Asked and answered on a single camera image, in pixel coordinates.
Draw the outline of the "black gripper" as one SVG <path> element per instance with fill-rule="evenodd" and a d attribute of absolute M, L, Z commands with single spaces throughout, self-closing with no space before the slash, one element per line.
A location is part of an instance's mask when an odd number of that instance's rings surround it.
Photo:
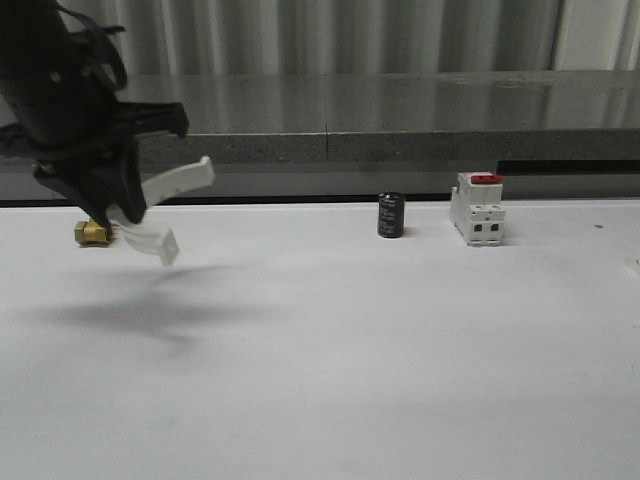
<path fill-rule="evenodd" d="M 16 118 L 1 129 L 2 154 L 35 161 L 36 181 L 99 225 L 111 199 L 130 222 L 144 218 L 138 135 L 189 126 L 182 104 L 121 102 L 88 65 L 2 65 L 1 97 Z"/>

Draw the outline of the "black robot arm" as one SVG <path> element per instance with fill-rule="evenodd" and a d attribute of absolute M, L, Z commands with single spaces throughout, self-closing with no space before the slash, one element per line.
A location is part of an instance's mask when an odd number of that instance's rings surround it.
<path fill-rule="evenodd" d="M 128 77 L 114 28 L 72 12 L 83 28 L 71 32 L 67 12 L 56 1 L 1 4 L 1 97 L 16 118 L 1 129 L 1 152 L 35 161 L 41 185 L 100 225 L 112 205 L 139 224 L 147 202 L 137 138 L 183 137 L 188 117 L 180 103 L 119 101 Z"/>

